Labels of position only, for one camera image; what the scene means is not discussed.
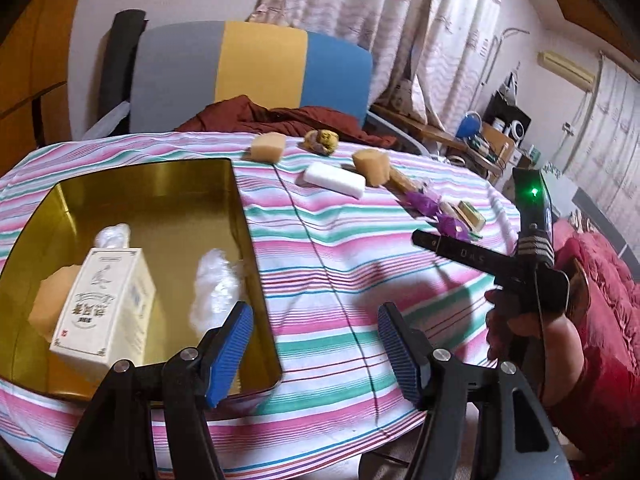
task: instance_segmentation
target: sponge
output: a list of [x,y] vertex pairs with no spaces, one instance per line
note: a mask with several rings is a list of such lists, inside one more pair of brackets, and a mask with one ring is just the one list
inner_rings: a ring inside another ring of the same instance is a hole
[[28,321],[35,331],[51,343],[66,297],[80,272],[80,266],[62,267],[40,282]]
[[367,179],[367,186],[377,187],[389,181],[391,161],[385,152],[367,148],[358,150],[351,158],[356,171]]
[[282,156],[286,139],[287,136],[277,132],[255,137],[254,142],[251,143],[251,160],[276,164]]

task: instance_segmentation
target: table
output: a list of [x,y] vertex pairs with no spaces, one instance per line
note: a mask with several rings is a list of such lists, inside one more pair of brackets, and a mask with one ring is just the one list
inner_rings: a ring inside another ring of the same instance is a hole
[[460,152],[472,158],[474,162],[476,162],[485,170],[498,177],[502,176],[502,168],[500,168],[497,164],[492,163],[487,158],[484,158],[484,156],[480,155],[480,153],[472,150],[466,142],[460,140],[455,135],[449,132],[445,132],[444,130],[436,128],[435,126],[431,126],[430,124],[422,124],[421,122],[418,122],[407,116],[400,115],[380,105],[372,105],[371,111],[379,115],[383,119],[389,121],[391,124],[393,124],[393,126],[400,128],[401,130],[420,140],[420,142],[439,142],[444,146],[459,150]]
[[[255,415],[209,420],[208,427],[227,478],[286,479],[375,449],[421,423],[378,338],[380,303],[394,301],[434,344],[484,364],[484,292],[493,279],[414,247],[414,229],[434,229],[384,188],[367,188],[356,200],[301,186],[300,175],[319,155],[299,148],[299,139],[287,139],[275,168],[243,160],[254,137],[147,134],[36,150],[0,178],[0,266],[31,212],[63,178],[142,162],[230,158],[284,376]],[[341,143],[323,160],[348,164],[360,148]],[[482,245],[511,252],[519,214],[486,181],[427,157],[389,154],[408,176],[430,178],[452,200],[471,200],[487,218]],[[49,474],[81,411],[0,380],[2,436]],[[159,470],[170,478],[162,412],[152,420]]]

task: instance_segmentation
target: purple candy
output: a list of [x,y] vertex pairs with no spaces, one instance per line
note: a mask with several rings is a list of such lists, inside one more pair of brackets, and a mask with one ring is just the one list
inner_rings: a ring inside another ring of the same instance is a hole
[[442,213],[436,213],[435,216],[438,219],[436,228],[441,235],[450,236],[463,242],[470,240],[469,229],[460,220]]
[[415,191],[409,191],[405,194],[405,196],[407,197],[409,204],[411,204],[412,207],[416,208],[424,216],[433,217],[440,212],[440,207],[433,198]]

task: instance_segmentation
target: wooden cabinet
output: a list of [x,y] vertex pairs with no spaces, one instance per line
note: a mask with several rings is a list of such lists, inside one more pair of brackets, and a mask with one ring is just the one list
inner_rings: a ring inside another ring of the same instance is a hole
[[66,74],[77,2],[31,0],[0,44],[0,174],[37,144],[71,139]]

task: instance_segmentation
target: air conditioner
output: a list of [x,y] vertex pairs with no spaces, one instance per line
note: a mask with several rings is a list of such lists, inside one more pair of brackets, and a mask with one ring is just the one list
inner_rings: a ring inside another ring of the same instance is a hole
[[566,79],[569,83],[576,85],[580,90],[585,92],[593,91],[595,76],[588,70],[576,65],[570,59],[560,56],[560,54],[550,50],[540,52],[538,54],[538,64],[542,68],[546,68]]

